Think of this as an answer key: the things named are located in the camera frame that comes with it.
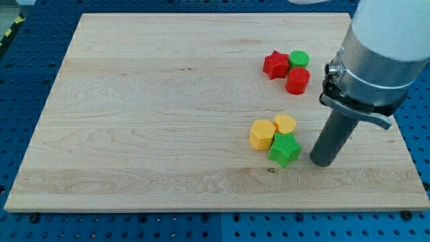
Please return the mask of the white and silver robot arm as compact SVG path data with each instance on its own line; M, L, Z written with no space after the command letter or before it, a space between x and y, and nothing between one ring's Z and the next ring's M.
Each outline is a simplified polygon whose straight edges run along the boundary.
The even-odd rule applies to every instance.
M361 0L335 58L325 67L320 102L328 124L364 121L383 129L429 63L429 0Z

